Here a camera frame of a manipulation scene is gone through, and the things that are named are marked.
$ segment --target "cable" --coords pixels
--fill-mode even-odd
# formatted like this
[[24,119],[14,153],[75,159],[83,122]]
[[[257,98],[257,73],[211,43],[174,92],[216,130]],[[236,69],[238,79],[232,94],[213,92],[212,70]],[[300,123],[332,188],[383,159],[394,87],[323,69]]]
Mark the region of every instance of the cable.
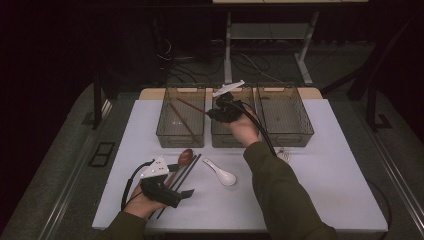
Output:
[[236,60],[235,58],[231,58],[231,64],[233,64],[240,72],[245,73],[245,74],[249,74],[249,75],[253,75],[253,76],[257,76],[260,75],[261,73],[258,71],[255,72],[247,72],[245,70],[243,70],[239,64],[243,64],[240,61]]
[[254,109],[252,106],[250,106],[250,104],[248,104],[248,103],[245,103],[245,102],[241,102],[242,104],[244,104],[244,105],[246,105],[246,106],[248,106],[250,109]]
[[384,194],[384,192],[375,184],[373,183],[371,180],[369,180],[368,178],[365,178],[365,181],[367,181],[367,183],[369,183],[370,185],[372,185],[379,193],[380,195],[383,197],[384,203],[387,206],[387,214],[389,215],[387,218],[387,232],[384,232],[380,238],[378,238],[379,240],[383,240],[387,234],[390,231],[390,228],[392,227],[392,221],[393,221],[393,216],[392,216],[392,208],[390,207],[390,203],[389,203],[389,199],[387,198],[387,196]]
[[[260,59],[262,59],[263,60],[263,62],[265,62],[265,64],[266,64],[266,67],[265,68],[261,68],[261,67],[259,67],[256,63],[254,63],[253,61],[252,61],[252,59],[251,58],[249,58],[249,56],[247,56],[246,54],[244,54],[244,53],[241,53],[241,52],[234,52],[234,54],[238,54],[238,55],[241,55],[242,57],[244,57],[244,58],[246,58],[249,62],[250,62],[250,65],[252,65],[253,66],[253,69],[255,69],[255,70],[260,70],[260,71],[268,71],[269,69],[271,69],[271,64],[264,58],[264,57],[262,57],[262,56],[259,56],[259,58]],[[248,65],[248,64],[244,64],[244,63],[241,63],[241,64],[243,64],[243,65],[245,65],[245,66],[247,66],[247,67],[251,67],[250,65]]]
[[185,72],[185,71],[180,70],[180,69],[176,69],[176,68],[172,68],[171,70],[175,70],[175,71],[181,72],[181,73],[189,76],[193,80],[193,82],[197,83],[197,80],[190,73]]
[[[171,61],[172,55],[170,53],[172,50],[172,44],[166,38],[163,38],[163,40],[168,44],[168,49],[164,53],[157,52],[156,55],[163,60]],[[158,51],[162,52],[162,46],[160,43],[159,43]]]
[[279,80],[279,79],[277,79],[277,78],[274,78],[274,77],[271,77],[270,75],[268,75],[268,74],[266,74],[266,73],[264,73],[253,61],[252,61],[252,59],[250,59],[246,54],[243,54],[243,53],[238,53],[238,54],[240,54],[241,56],[243,56],[243,57],[245,57],[254,67],[255,67],[255,69],[260,73],[260,74],[262,74],[262,75],[264,75],[265,77],[267,77],[267,78],[269,78],[269,79],[272,79],[272,80],[275,80],[275,81],[277,81],[277,82],[283,82],[283,81],[281,81],[281,80]]
[[132,197],[131,197],[128,201],[127,201],[127,203],[125,203],[125,207],[128,205],[128,203],[130,203],[132,200],[134,200],[134,198],[136,198],[136,197],[140,196],[140,194],[142,194],[142,193],[143,193],[143,191],[141,191],[141,192],[137,193],[136,195],[132,196]]
[[173,74],[173,73],[168,73],[169,75],[172,75],[175,78],[178,78],[178,80],[180,80],[181,83],[186,83],[186,81],[184,81],[184,79],[180,78],[178,75]]
[[124,208],[125,208],[125,206],[127,205],[127,196],[128,196],[128,192],[130,191],[130,187],[131,187],[131,185],[132,185],[132,182],[133,182],[133,179],[134,179],[135,175],[137,174],[137,172],[138,172],[138,171],[140,171],[140,169],[142,169],[142,168],[143,168],[143,167],[145,167],[145,166],[150,166],[150,165],[151,165],[154,161],[155,161],[155,160],[153,159],[153,160],[152,160],[152,161],[150,161],[150,162],[145,162],[145,163],[141,164],[140,166],[138,166],[138,167],[134,170],[133,174],[131,175],[131,178],[129,178],[129,179],[127,180],[127,185],[125,186],[124,193],[122,194],[122,200],[121,200],[121,211],[123,211],[123,210],[124,210]]
[[187,69],[188,71],[190,71],[192,74],[194,74],[194,75],[197,75],[197,76],[202,76],[202,77],[206,77],[206,76],[211,76],[211,75],[214,75],[214,74],[216,74],[216,73],[218,73],[219,72],[219,70],[221,69],[221,67],[222,67],[222,65],[224,64],[224,59],[221,59],[220,61],[219,61],[219,65],[218,65],[218,68],[217,69],[215,69],[214,71],[212,71],[212,72],[210,72],[210,73],[198,73],[198,72],[194,72],[193,70],[191,70],[190,68],[188,68],[188,67],[184,67],[184,66],[182,66],[181,64],[176,64],[175,66],[176,67],[181,67],[181,68],[184,68],[184,69]]
[[315,64],[313,67],[311,67],[310,69],[308,69],[308,71],[306,73],[304,73],[302,75],[305,76],[306,74],[309,74],[310,72],[312,72],[312,70],[314,70],[316,67],[318,67],[321,63],[323,63],[327,58],[331,57],[332,55],[334,55],[337,50],[339,50],[340,46],[337,46],[336,50],[334,50],[332,53],[328,54],[327,56],[325,56],[323,59],[321,59],[317,64]]
[[237,108],[237,109],[239,109],[240,111],[242,111],[253,122],[253,124],[255,124],[255,126],[261,132],[262,137],[265,138],[265,142],[268,144],[269,150],[271,151],[272,155],[277,157],[277,154],[275,153],[274,147],[272,146],[271,139],[269,139],[269,136],[268,136],[267,132],[265,131],[265,129],[262,127],[261,123],[258,120],[256,120],[252,116],[252,114],[250,114],[246,109],[239,107],[237,104],[235,104],[233,102],[228,102],[228,101],[224,101],[224,102],[235,107],[235,108]]

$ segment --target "white spoon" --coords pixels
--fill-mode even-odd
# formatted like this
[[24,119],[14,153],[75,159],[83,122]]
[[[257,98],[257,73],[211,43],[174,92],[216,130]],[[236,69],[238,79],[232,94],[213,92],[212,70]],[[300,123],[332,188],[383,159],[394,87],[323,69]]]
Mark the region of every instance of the white spoon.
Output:
[[236,183],[236,176],[234,176],[234,174],[220,169],[211,160],[207,158],[203,159],[203,162],[208,164],[215,171],[219,181],[221,181],[221,183],[225,186],[231,186]]

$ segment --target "white table surface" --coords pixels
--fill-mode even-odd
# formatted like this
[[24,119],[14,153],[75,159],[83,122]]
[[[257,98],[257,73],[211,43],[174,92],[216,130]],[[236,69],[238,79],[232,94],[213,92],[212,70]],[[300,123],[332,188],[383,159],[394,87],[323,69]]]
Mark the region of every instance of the white table surface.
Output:
[[[323,222],[338,231],[387,231],[387,223],[347,144],[327,100],[303,100],[315,130],[305,148],[290,148],[290,165]],[[131,113],[93,228],[104,229],[120,211],[127,179],[142,163],[162,155],[176,163],[182,148],[161,148],[156,137],[161,100],[138,100]],[[211,102],[206,101],[206,109]],[[159,232],[261,232],[266,231],[262,212],[254,196],[251,172],[242,148],[213,148],[210,120],[205,122],[205,147],[193,148],[202,154],[179,191],[195,189],[178,208],[167,207],[147,224]],[[237,176],[235,185],[222,185],[213,170],[202,162],[211,159]],[[138,182],[134,180],[132,189]]]

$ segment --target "metal rail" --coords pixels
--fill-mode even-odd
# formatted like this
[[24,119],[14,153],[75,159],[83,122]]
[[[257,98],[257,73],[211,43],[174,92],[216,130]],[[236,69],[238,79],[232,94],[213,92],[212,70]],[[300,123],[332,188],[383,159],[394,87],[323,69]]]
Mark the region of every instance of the metal rail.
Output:
[[[106,100],[102,109],[102,118],[106,119],[111,110],[112,103]],[[43,230],[40,233],[40,236],[38,237],[39,240],[53,239],[66,212],[66,209],[68,208],[68,205],[72,199],[72,196],[74,195],[75,190],[78,186],[83,168],[84,166],[86,166],[87,159],[89,159],[90,150],[94,148],[95,142],[98,139],[99,134],[102,132],[104,125],[104,121],[101,122],[99,124],[98,129],[96,131],[92,131],[88,135],[81,150],[81,153],[77,161],[75,162],[75,166],[71,172],[71,175],[66,181],[62,192],[60,193],[58,199],[56,200],[56,203],[54,204],[49,219],[47,220]]]
[[[353,107],[355,112],[359,116],[361,110],[363,111],[363,109],[361,109],[359,103],[353,104]],[[372,141],[375,144],[375,147],[379,151],[382,157],[382,163],[384,168],[386,169],[390,179],[392,180],[393,185],[395,186],[403,203],[405,204],[405,207],[411,215],[412,220],[417,225],[421,236],[424,238],[424,211],[422,206],[418,202],[414,193],[411,191],[408,183],[406,183],[404,177],[396,166],[396,163],[393,161],[392,157],[390,156],[389,152],[387,151],[386,147],[378,136],[378,133],[375,133],[371,130],[369,125],[366,123],[365,119],[363,119],[361,123],[364,125],[364,129],[367,130],[368,134],[370,135]]]

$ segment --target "sleeve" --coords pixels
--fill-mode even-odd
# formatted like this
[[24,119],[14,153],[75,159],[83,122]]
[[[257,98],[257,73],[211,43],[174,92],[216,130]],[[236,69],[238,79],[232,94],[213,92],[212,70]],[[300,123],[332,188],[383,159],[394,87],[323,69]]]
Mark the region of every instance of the sleeve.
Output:
[[272,239],[337,239],[334,228],[321,221],[290,165],[273,156],[263,142],[251,144],[243,156]]
[[119,212],[108,228],[95,240],[140,240],[143,239],[147,221],[126,212]]

